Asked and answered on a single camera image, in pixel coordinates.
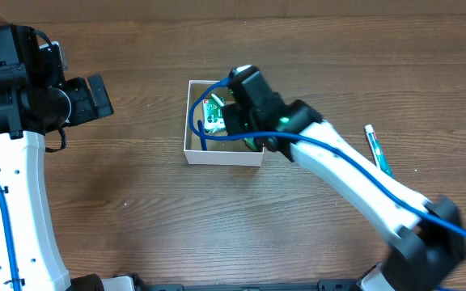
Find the green Dettol soap bar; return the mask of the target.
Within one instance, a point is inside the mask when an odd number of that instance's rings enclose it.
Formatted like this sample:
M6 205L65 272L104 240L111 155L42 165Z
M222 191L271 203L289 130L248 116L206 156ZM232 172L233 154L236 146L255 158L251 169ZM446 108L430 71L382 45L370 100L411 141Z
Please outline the green Dettol soap bar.
M226 131L226 125L222 116L222 107L215 99L204 99L203 128L205 133L222 133Z

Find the green white toothbrush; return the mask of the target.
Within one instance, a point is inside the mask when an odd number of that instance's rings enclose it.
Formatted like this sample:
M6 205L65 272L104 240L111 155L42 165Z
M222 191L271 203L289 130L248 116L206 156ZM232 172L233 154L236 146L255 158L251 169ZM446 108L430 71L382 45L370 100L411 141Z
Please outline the green white toothbrush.
M217 96L214 93L211 94L211 97L214 99L214 101L218 104L218 106L220 108L223 108L225 106L225 101L221 97ZM254 139L251 138L251 137L250 138L244 138L244 144L252 151L258 151L259 150L258 146L254 142Z

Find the blue disposable razor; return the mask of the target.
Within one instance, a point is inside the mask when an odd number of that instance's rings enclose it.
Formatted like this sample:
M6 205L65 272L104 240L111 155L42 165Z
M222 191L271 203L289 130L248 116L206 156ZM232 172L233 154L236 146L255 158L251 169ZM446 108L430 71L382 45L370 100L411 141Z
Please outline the blue disposable razor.
M205 128L204 124L201 120L197 121L197 127L198 127L198 136L200 138L200 143L201 143L201 149L203 151L207 151L207 144L206 144L206 138L205 138Z

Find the teal toothpaste tube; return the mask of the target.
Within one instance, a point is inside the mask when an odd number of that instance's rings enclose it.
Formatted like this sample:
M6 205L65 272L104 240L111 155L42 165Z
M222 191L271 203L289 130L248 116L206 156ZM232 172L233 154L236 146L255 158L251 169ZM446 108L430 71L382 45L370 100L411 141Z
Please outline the teal toothpaste tube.
M371 149L371 153L373 155L375 165L386 175L390 176L391 178L394 177L392 169L388 164L386 156L383 152L382 146L379 143L377 136L375 135L375 130L371 124L367 124L364 128L366 139Z

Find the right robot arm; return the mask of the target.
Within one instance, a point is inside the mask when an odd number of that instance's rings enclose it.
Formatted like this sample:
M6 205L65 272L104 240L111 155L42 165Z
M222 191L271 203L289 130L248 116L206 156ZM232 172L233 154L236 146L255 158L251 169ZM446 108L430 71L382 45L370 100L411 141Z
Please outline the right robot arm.
M300 99L285 103L253 65L232 69L227 88L235 100L223 111L229 136L250 133L258 146L318 175L389 246L388 257L357 290L434 290L466 259L466 242L455 232L460 210L452 200L431 201L385 174L318 111Z

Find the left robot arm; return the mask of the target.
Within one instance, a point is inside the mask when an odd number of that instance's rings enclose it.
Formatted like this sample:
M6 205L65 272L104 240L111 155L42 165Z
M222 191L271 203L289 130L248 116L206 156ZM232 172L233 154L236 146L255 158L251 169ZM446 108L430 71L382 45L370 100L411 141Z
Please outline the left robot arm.
M58 42L0 26L0 290L101 290L72 278L58 249L45 187L45 137L113 113L103 79L66 79Z

